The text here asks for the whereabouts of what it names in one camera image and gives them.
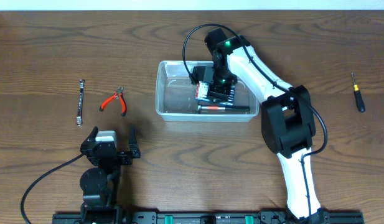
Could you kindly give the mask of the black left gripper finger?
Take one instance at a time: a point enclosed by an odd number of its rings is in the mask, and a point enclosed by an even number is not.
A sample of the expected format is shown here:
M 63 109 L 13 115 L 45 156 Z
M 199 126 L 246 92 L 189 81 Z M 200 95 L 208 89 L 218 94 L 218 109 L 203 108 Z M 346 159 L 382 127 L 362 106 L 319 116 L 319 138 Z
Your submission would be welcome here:
M 128 146 L 131 152 L 139 152 L 139 146 L 136 139 L 136 133 L 134 126 L 131 127 L 130 134 L 129 134 L 129 141 Z
M 96 135 L 98 134 L 98 127 L 95 126 L 88 137 L 82 142 L 82 146 L 88 146 L 89 144 L 95 142 Z

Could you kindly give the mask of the blue precision screwdriver set case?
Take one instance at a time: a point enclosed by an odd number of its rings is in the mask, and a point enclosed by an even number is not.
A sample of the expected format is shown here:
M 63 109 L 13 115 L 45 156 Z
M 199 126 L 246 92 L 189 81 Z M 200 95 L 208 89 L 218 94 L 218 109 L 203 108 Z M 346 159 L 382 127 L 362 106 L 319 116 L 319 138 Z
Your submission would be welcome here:
M 233 106 L 235 86 L 220 86 L 214 85 L 213 83 L 199 82 L 195 92 L 195 99 L 198 101 Z

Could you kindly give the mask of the claw hammer orange black handle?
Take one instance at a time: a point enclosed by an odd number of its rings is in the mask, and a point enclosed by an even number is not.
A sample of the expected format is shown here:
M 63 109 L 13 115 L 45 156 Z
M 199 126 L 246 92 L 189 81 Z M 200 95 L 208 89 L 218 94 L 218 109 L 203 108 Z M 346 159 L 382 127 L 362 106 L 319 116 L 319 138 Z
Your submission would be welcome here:
M 211 105 L 197 105 L 197 113 L 201 113 L 203 110 L 213 110 L 213 111 L 249 111 L 249 106 L 211 106 Z

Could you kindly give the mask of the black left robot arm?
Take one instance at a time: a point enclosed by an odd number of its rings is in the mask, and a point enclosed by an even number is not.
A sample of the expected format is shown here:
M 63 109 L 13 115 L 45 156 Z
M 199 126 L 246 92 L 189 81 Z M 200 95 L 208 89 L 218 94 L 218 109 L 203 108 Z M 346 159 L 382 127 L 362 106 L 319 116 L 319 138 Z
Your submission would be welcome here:
M 135 130 L 131 129 L 127 151 L 117 150 L 115 131 L 99 131 L 97 127 L 82 142 L 80 152 L 92 163 L 80 178 L 83 204 L 75 223 L 130 223 L 129 214 L 117 204 L 121 167 L 141 157 Z

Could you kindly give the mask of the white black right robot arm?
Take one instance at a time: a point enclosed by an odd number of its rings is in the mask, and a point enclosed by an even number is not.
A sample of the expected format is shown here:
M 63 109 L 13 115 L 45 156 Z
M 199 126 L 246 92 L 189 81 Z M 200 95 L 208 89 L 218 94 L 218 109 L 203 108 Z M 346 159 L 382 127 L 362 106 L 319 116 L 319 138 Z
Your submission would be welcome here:
M 288 210 L 298 220 L 312 222 L 321 207 L 311 172 L 314 119 L 320 116 L 304 86 L 293 87 L 277 77 L 242 35 L 227 37 L 225 29 L 215 25 L 204 39 L 213 65 L 188 71 L 197 85 L 195 97 L 215 103 L 218 110 L 246 111 L 247 106 L 235 106 L 235 85 L 242 81 L 250 89 L 261 105 L 263 139 L 281 163 Z

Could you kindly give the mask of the clear plastic container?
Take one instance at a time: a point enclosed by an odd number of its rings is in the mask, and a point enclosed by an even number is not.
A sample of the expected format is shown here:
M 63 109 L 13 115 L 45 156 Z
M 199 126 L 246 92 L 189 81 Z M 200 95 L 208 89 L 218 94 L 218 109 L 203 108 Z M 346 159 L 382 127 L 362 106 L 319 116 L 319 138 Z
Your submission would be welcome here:
M 260 103 L 253 92 L 241 81 L 234 87 L 234 106 L 247 106 L 248 111 L 208 110 L 208 101 L 195 99 L 196 85 L 181 60 L 164 60 L 158 65 L 156 80 L 156 112 L 165 121 L 249 122 L 258 115 Z

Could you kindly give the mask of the silver combination wrench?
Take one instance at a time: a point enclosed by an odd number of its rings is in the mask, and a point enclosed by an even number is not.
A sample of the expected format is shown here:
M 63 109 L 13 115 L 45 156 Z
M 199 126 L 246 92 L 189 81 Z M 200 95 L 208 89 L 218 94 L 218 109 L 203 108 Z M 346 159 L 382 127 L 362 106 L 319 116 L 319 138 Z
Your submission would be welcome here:
M 79 100 L 77 107 L 77 117 L 76 117 L 76 125 L 81 127 L 83 125 L 82 120 L 82 109 L 83 109 L 83 94 L 85 89 L 85 80 L 79 80 L 80 92 L 79 92 Z

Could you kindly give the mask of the black yellow screwdriver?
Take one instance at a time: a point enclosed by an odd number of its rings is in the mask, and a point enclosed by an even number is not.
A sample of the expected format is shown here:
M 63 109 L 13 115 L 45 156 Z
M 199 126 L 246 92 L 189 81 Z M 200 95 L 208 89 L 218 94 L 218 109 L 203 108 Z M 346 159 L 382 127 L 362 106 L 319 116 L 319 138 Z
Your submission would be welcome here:
M 354 97 L 355 97 L 355 102 L 356 102 L 357 110 L 359 112 L 361 112 L 361 113 L 364 113 L 365 112 L 365 103 L 363 101 L 360 89 L 359 89 L 358 85 L 356 84 L 353 72 L 351 73 L 351 77 L 352 77 L 352 81 L 353 81 L 353 84 L 354 84 Z

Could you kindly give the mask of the red handled cutting pliers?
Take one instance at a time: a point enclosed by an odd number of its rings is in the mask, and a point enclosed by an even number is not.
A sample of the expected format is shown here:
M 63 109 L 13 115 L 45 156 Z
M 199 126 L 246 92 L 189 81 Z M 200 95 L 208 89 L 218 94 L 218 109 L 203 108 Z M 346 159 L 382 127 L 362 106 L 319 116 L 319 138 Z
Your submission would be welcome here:
M 110 102 L 112 102 L 114 99 L 119 99 L 119 102 L 121 104 L 121 115 L 123 117 L 125 117 L 126 113 L 127 113 L 127 105 L 126 105 L 126 102 L 125 102 L 124 97 L 123 97 L 123 90 L 124 90 L 124 87 L 123 86 L 119 86 L 117 88 L 117 90 L 113 93 L 113 95 L 111 95 L 105 101 L 102 102 L 102 104 L 100 105 L 99 110 L 100 111 L 104 111 L 106 106 Z

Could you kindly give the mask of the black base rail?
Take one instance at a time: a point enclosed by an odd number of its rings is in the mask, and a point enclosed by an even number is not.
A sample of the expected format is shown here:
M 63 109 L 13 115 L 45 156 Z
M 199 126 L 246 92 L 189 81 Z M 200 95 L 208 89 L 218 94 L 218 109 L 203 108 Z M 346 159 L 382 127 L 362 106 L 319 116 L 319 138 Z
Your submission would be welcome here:
M 129 213 L 122 209 L 92 210 L 80 213 L 56 213 L 54 224 L 364 224 L 360 212 L 328 212 L 320 210 L 310 218 L 298 219 L 290 212 L 263 210 L 259 213 Z

